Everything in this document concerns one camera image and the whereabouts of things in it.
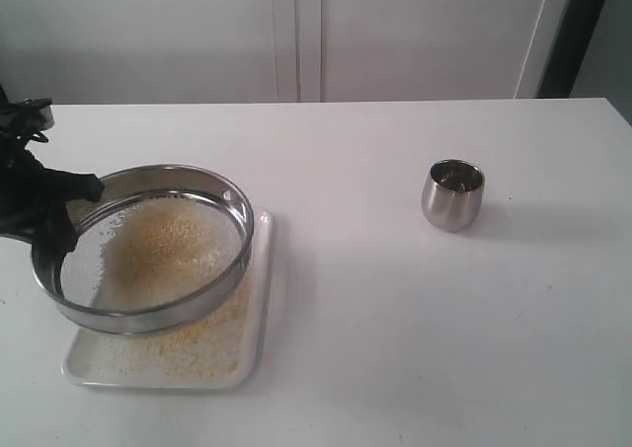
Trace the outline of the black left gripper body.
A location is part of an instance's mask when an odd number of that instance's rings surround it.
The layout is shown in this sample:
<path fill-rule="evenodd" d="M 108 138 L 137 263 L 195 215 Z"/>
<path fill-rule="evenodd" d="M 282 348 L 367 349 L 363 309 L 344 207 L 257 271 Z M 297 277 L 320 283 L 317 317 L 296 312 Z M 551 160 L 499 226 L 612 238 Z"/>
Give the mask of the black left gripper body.
<path fill-rule="evenodd" d="M 27 149 L 31 142 L 47 143 L 39 128 L 34 101 L 9 100 L 1 88 L 1 235 L 19 235 L 39 210 L 29 186 L 43 172 L 43 164 Z"/>

